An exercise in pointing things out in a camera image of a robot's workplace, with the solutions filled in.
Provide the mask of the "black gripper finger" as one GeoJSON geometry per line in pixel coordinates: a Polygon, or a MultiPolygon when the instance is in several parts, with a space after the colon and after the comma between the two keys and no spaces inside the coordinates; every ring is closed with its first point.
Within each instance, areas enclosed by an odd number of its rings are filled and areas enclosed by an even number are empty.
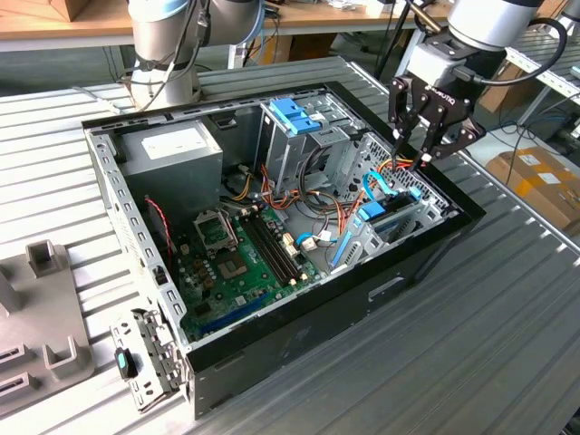
{"type": "Polygon", "coordinates": [[[413,76],[396,76],[389,87],[388,119],[398,132],[391,152],[392,169],[397,169],[397,158],[401,148],[408,143],[419,115],[429,102],[429,85],[413,76]]]}
{"type": "Polygon", "coordinates": [[[425,140],[412,163],[413,170],[419,168],[423,163],[429,164],[432,160],[444,160],[449,155],[463,150],[486,135],[485,129],[474,122],[470,116],[453,126],[459,126],[458,136],[454,141],[445,143],[443,139],[448,130],[441,131],[429,124],[425,140]]]}

